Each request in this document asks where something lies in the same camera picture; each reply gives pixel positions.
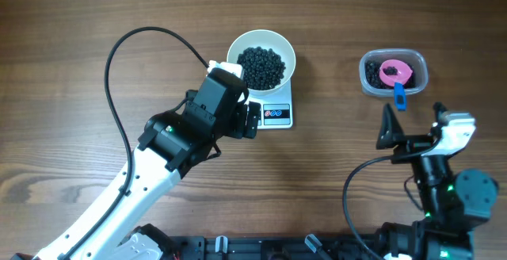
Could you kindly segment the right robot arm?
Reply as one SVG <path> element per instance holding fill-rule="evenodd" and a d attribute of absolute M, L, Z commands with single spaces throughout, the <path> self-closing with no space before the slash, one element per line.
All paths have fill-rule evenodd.
<path fill-rule="evenodd" d="M 471 140 L 475 119 L 439 102 L 433 109 L 436 121 L 430 132 L 408 136 L 391 106 L 383 107 L 376 146 L 393 151 L 392 163 L 411 165 L 425 217 L 411 225 L 385 223 L 378 229 L 374 251 L 380 256 L 472 259 L 472 232 L 491 217 L 498 183 L 481 170 L 453 173 L 449 165 Z"/>

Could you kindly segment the clear plastic container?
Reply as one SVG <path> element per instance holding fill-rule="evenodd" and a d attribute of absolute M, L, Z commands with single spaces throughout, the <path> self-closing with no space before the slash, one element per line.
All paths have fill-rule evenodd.
<path fill-rule="evenodd" d="M 405 88 L 407 95 L 418 94 L 427 86 L 429 73 L 424 57 L 417 51 L 406 48 L 384 48 L 367 52 L 359 62 L 359 75 L 361 88 L 364 94 L 377 98 L 392 98 L 394 91 L 392 89 L 380 89 L 374 87 L 369 81 L 368 68 L 374 63 L 380 66 L 386 60 L 396 59 L 407 63 L 413 70 L 410 78 L 413 80 L 414 87 Z"/>

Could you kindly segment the white digital kitchen scale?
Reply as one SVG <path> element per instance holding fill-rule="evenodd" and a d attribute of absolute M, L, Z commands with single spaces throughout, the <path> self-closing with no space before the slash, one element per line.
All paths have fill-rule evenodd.
<path fill-rule="evenodd" d="M 259 130 L 289 129 L 293 126 L 292 84 L 288 80 L 273 92 L 251 90 L 248 101 L 261 105 Z"/>

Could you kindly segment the black beans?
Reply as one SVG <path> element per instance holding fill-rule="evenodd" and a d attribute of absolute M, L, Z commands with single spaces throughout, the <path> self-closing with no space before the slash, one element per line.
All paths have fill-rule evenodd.
<path fill-rule="evenodd" d="M 243 80 L 251 90 L 274 89 L 285 77 L 285 62 L 271 48 L 247 48 L 238 55 L 237 64 L 242 66 Z M 381 81 L 380 63 L 367 61 L 364 66 L 367 82 L 371 86 L 377 89 L 393 89 L 393 86 Z"/>

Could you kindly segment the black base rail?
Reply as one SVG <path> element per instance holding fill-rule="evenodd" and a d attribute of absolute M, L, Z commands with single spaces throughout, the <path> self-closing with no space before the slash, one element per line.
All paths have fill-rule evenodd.
<path fill-rule="evenodd" d="M 299 238 L 235 238 L 227 240 L 227 250 L 217 251 L 215 238 L 170 236 L 175 259 L 181 260 L 346 260 L 371 259 L 352 235 L 318 237 L 321 252 L 314 252 Z"/>

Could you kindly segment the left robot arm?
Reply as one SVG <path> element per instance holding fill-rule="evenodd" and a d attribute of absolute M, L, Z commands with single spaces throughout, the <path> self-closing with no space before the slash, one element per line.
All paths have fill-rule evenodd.
<path fill-rule="evenodd" d="M 168 110 L 145 125 L 121 172 L 86 211 L 36 259 L 172 259 L 177 249 L 160 231 L 136 223 L 195 165 L 220 156 L 223 136 L 253 139 L 260 106 L 248 101 L 242 67 L 208 69 L 187 92 L 183 113 Z"/>

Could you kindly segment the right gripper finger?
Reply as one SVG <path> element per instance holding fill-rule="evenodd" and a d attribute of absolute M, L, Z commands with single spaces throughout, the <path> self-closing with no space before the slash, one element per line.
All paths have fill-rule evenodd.
<path fill-rule="evenodd" d="M 382 121 L 376 142 L 376 149 L 394 148 L 406 142 L 406 136 L 390 104 L 383 107 Z"/>
<path fill-rule="evenodd" d="M 435 122 L 433 123 L 433 127 L 438 127 L 447 124 L 444 115 L 447 111 L 448 111 L 447 108 L 441 102 L 438 101 L 433 104 L 433 112 L 435 114 Z"/>

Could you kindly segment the pink scoop blue handle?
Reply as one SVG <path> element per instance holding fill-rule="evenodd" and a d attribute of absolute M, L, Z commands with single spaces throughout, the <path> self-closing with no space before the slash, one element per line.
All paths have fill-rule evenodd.
<path fill-rule="evenodd" d="M 398 59 L 388 59 L 379 68 L 379 77 L 383 84 L 394 90 L 395 107 L 398 111 L 406 111 L 407 100 L 404 85 L 409 81 L 413 71 L 409 65 Z"/>

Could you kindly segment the white bowl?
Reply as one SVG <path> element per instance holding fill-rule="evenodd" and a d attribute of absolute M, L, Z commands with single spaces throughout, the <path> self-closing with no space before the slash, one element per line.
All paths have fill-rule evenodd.
<path fill-rule="evenodd" d="M 256 47 L 261 47 L 264 49 L 271 48 L 274 52 L 279 54 L 281 56 L 281 59 L 285 62 L 285 77 L 281 80 L 281 84 L 276 86 L 274 89 L 280 88 L 288 80 L 291 80 L 296 66 L 295 50 L 285 37 L 272 30 L 256 29 L 243 33 L 241 36 L 236 38 L 232 45 L 229 47 L 227 53 L 227 62 L 237 63 L 239 54 L 241 54 L 247 48 Z M 256 91 L 273 92 L 274 89 Z"/>

